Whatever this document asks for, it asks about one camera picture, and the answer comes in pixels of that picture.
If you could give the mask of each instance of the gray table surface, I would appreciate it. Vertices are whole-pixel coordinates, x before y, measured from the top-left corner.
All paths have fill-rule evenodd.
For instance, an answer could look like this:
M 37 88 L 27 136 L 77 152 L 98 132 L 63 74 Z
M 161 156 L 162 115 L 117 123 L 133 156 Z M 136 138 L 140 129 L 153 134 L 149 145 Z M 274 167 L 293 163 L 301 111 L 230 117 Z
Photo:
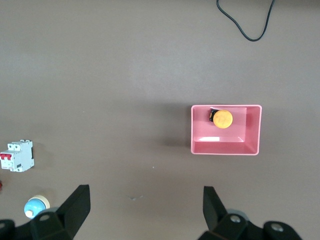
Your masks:
M 221 6 L 257 37 L 270 2 Z M 76 240 L 195 240 L 207 185 L 319 239 L 319 39 L 315 0 L 277 0 L 255 43 L 214 0 L 1 0 L 0 147 L 31 139 L 35 167 L 0 170 L 0 218 L 90 184 Z M 260 154 L 192 155 L 195 104 L 262 105 Z

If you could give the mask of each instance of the yellow round object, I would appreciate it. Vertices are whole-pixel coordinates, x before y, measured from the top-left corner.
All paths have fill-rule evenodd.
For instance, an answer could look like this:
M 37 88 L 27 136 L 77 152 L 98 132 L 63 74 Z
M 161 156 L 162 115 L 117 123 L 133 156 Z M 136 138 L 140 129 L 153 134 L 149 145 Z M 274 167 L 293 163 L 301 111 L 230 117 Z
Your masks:
M 213 123 L 220 129 L 226 129 L 230 127 L 233 121 L 231 112 L 227 110 L 219 110 L 213 116 Z

